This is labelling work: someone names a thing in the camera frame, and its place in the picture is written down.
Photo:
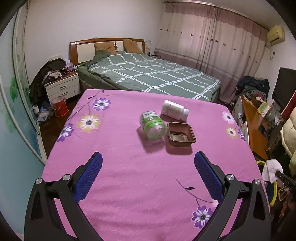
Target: black jacket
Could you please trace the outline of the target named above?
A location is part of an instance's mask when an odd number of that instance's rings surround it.
[[[236,91],[235,95],[239,95],[244,90],[245,85],[249,85],[249,86],[256,88],[257,90],[265,93],[266,97],[268,97],[268,92],[269,92],[268,79],[257,80],[251,76],[244,76],[237,83],[237,91]]]
[[[44,88],[44,84],[42,83],[43,78],[45,77],[48,71],[52,70],[62,70],[66,66],[66,61],[58,58],[55,60],[48,61],[35,76],[33,82],[30,85],[30,100],[32,104],[42,103],[45,99],[47,99],[46,90]]]

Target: metal screw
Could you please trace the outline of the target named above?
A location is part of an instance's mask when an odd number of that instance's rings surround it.
[[[70,180],[70,178],[71,178],[71,176],[70,175],[65,175],[65,176],[63,176],[63,180],[64,181],[68,181],[68,180]]]
[[[42,179],[41,179],[41,178],[38,178],[38,179],[36,180],[35,183],[36,183],[36,184],[40,184],[40,183],[42,183]]]
[[[260,180],[255,179],[255,184],[260,185],[261,184]]]
[[[234,180],[234,175],[231,175],[231,174],[227,175],[227,179],[229,181],[233,181]]]

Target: table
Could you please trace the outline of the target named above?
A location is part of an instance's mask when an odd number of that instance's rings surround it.
[[[257,112],[256,107],[252,106],[244,98],[242,98],[242,104],[248,126],[250,148],[262,159],[268,160],[268,156],[265,151],[267,139],[258,129],[260,125],[268,126],[268,124],[265,119]]]
[[[190,110],[187,123],[196,142],[189,148],[172,147],[167,138],[150,142],[143,135],[140,114],[160,113],[166,99]],[[100,108],[98,101],[106,105]],[[102,169],[79,205],[104,241],[192,241],[201,230],[194,221],[198,207],[205,206],[211,213],[217,204],[194,166],[196,152],[203,151],[225,174],[238,180],[262,180],[230,116],[222,105],[183,97],[86,90],[66,122],[67,135],[62,132],[55,143],[42,178],[55,181],[72,174],[98,151],[103,156]],[[93,126],[83,129],[90,119]],[[56,204],[66,231],[74,236],[61,204]],[[229,233],[239,205],[238,201],[222,235]]]

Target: red cloth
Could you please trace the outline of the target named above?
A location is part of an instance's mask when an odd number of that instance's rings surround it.
[[[286,108],[281,113],[281,116],[282,116],[284,121],[287,121],[289,119],[290,114],[292,113],[295,106],[296,106],[296,91],[294,92],[294,95],[290,99],[290,101],[287,104]]]

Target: purple flower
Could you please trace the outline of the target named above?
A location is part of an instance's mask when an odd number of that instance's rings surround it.
[[[239,135],[241,136],[241,139],[243,139],[244,141],[246,141],[246,139],[245,139],[245,137],[244,137],[244,135],[243,135],[243,133],[242,133],[242,131],[239,129]]]
[[[201,229],[206,225],[212,214],[211,208],[206,206],[198,207],[196,212],[193,213],[192,221],[195,222],[194,227]]]
[[[93,102],[93,106],[94,106],[93,109],[96,111],[106,110],[110,108],[110,105],[111,105],[110,100],[107,100],[106,98],[100,98]]]
[[[64,126],[62,132],[59,135],[59,138],[57,139],[57,142],[59,141],[64,141],[66,139],[66,137],[71,136],[72,132],[74,131],[74,129],[72,128],[73,124],[67,124],[66,126]]]

